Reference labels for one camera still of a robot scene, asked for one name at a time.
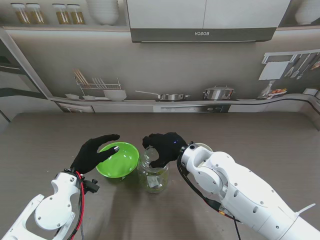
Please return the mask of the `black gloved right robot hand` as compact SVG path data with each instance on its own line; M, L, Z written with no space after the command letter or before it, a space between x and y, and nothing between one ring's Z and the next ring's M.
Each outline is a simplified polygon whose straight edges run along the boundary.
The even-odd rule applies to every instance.
M176 161L181 149L188 146L176 132L152 133L142 139L142 145L145 149L153 147L158 153L158 159L149 164L151 168L164 168L169 162Z

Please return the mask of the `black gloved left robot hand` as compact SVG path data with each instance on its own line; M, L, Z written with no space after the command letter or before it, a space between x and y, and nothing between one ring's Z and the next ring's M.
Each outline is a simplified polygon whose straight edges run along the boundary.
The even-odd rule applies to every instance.
M92 171L98 164L104 162L119 151L119 147L116 146L98 152L99 147L107 142L116 141L119 138L120 136L118 134L107 134L89 139L80 148L70 169L83 175Z

